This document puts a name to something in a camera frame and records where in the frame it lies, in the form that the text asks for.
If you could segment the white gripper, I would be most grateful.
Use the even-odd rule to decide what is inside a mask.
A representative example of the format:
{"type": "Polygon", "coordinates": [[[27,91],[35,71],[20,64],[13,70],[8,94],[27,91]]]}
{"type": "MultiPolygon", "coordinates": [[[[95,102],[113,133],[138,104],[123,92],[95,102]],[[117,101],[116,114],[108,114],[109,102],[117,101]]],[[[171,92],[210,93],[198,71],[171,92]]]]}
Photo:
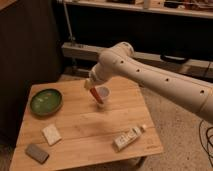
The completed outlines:
{"type": "Polygon", "coordinates": [[[84,88],[86,90],[90,90],[94,88],[97,85],[100,85],[102,83],[102,79],[100,77],[101,71],[97,68],[93,68],[89,72],[89,77],[84,82],[84,88]]]}

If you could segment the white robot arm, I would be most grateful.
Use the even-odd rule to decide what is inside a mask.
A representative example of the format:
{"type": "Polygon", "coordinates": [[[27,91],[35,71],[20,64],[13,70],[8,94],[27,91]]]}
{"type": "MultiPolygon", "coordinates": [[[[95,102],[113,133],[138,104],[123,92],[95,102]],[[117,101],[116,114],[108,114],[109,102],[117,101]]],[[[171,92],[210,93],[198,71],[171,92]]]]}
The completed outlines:
{"type": "Polygon", "coordinates": [[[180,105],[213,124],[213,83],[142,64],[132,58],[134,49],[128,42],[120,42],[103,50],[98,63],[84,83],[87,90],[122,76],[180,105]]]}

